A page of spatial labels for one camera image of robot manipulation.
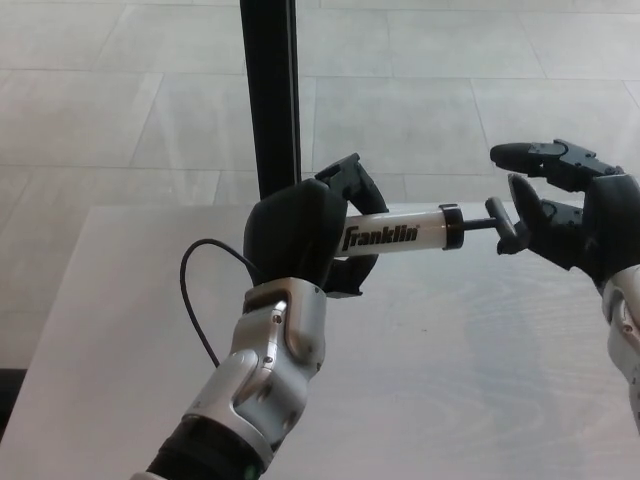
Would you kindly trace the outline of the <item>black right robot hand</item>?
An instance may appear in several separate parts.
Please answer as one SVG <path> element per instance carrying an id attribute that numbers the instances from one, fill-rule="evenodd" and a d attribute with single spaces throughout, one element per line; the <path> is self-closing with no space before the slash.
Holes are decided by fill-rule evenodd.
<path id="1" fill-rule="evenodd" d="M 551 263 L 582 270 L 598 290 L 618 272 L 639 264 L 639 183 L 593 151 L 556 139 L 551 143 L 509 143 L 490 150 L 491 161 L 508 170 L 519 221 L 498 228 L 497 252 L 528 249 Z M 569 193 L 582 192 L 578 208 L 538 196 L 530 178 Z"/>

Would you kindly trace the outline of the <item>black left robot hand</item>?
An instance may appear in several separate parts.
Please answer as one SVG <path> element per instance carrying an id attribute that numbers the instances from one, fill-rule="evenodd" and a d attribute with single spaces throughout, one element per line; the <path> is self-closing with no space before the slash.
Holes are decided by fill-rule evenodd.
<path id="1" fill-rule="evenodd" d="M 253 284 L 294 277 L 332 298 L 360 296 L 378 257 L 337 258 L 349 205 L 363 215 L 388 211 L 356 153 L 258 202 L 247 219 L 243 241 Z"/>

